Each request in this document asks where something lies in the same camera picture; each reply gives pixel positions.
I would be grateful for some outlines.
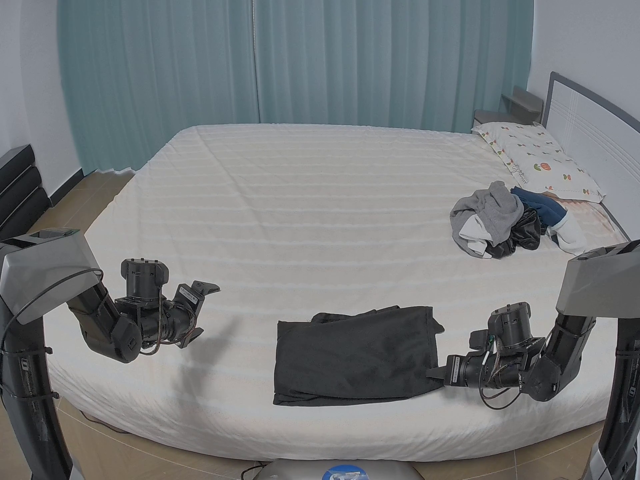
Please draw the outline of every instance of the folded garment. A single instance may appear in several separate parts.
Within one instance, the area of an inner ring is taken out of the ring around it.
[[[482,258],[483,255],[470,249],[468,240],[460,236],[460,230],[469,217],[478,215],[491,235],[491,244],[496,245],[509,238],[511,228],[522,217],[523,211],[522,202],[507,190],[504,182],[494,181],[488,189],[476,190],[453,206],[449,213],[453,240],[467,254]]]
[[[426,306],[278,322],[273,403],[351,405],[433,391],[443,382],[426,371],[438,366],[435,335],[443,331]]]
[[[530,251],[535,251],[539,247],[541,229],[538,213],[528,204],[523,206],[522,217],[511,228],[509,238],[496,246],[487,245],[486,252],[492,258],[500,259],[513,254],[517,245]]]
[[[517,196],[523,203],[535,208],[536,212],[538,212],[540,222],[544,226],[555,226],[564,219],[566,215],[566,210],[560,203],[551,199],[551,197],[529,192],[520,187],[512,188],[511,193]]]
[[[467,247],[478,254],[482,254],[482,258],[490,259],[491,254],[486,251],[486,242],[491,240],[491,235],[482,224],[482,220],[477,214],[471,215],[460,229],[460,238],[467,241]]]
[[[565,252],[578,256],[587,251],[587,238],[584,236],[580,224],[569,211],[558,224],[549,226],[547,233],[552,238],[554,236],[557,238],[557,244]]]

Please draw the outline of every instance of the blue clothing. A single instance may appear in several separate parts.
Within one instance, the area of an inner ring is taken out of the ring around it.
[[[524,204],[535,208],[538,212],[538,217],[540,217],[540,222],[545,226],[555,226],[566,215],[566,210],[551,197],[529,192],[520,187],[512,188],[511,193],[517,196]]]

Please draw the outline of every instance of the teal curtain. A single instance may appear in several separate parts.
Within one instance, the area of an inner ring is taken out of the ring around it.
[[[251,0],[59,0],[85,173],[138,169],[180,130],[258,122]]]
[[[63,89],[85,172],[137,169],[196,124],[468,132],[473,110],[497,110],[501,92],[526,86],[532,27],[533,0],[58,5]]]
[[[532,30],[533,0],[255,0],[260,119],[468,132]]]

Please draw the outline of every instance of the fitted sheet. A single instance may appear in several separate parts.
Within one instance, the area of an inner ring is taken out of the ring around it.
[[[472,258],[451,238],[449,210],[501,179],[482,140],[466,134],[332,125],[197,126],[178,133],[86,234],[112,297],[120,262],[164,261],[181,282],[217,283],[188,348],[119,364],[92,353],[66,307],[46,315],[51,380],[76,407],[157,442],[241,459],[431,461],[514,449],[604,418],[616,323],[600,319],[578,377],[548,403],[507,410],[475,390],[443,388],[405,401],[320,408],[274,406],[277,321],[433,306],[445,327],[440,364],[468,352],[507,303],[531,304],[545,336],[566,261],[536,251]],[[591,247],[623,240],[601,207],[567,202]]]

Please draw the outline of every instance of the gray clothing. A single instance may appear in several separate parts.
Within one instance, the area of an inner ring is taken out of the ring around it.
[[[482,257],[467,246],[467,241],[460,238],[460,229],[467,219],[477,214],[484,228],[491,235],[491,245],[498,245],[511,233],[524,212],[522,201],[509,192],[503,181],[494,181],[488,189],[476,190],[473,195],[460,199],[449,213],[453,240],[467,254],[476,258]]]

